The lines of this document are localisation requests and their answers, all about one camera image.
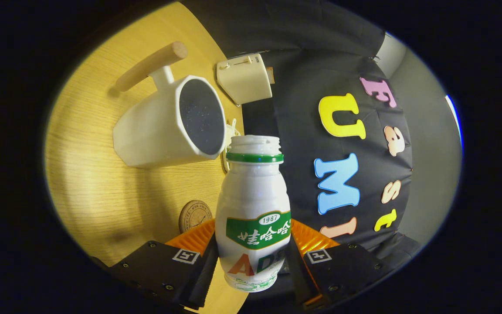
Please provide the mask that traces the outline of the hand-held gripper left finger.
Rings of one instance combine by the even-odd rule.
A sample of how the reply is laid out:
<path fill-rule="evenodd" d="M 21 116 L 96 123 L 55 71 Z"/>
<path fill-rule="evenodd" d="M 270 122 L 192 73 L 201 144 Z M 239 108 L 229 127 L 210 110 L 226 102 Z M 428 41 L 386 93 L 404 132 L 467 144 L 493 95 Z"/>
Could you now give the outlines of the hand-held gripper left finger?
<path fill-rule="evenodd" d="M 218 260 L 215 220 L 161 243 L 147 241 L 108 272 L 169 307 L 199 310 L 205 300 Z"/>

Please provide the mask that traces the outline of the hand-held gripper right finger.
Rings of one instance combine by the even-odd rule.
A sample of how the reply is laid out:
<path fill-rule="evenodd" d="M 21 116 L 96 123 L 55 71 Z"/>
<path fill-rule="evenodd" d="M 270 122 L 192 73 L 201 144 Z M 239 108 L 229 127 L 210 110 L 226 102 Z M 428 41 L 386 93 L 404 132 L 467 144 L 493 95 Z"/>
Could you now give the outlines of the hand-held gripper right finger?
<path fill-rule="evenodd" d="M 305 311 L 343 303 L 381 281 L 392 268 L 354 242 L 340 244 L 291 219 L 285 260 L 295 300 Z"/>

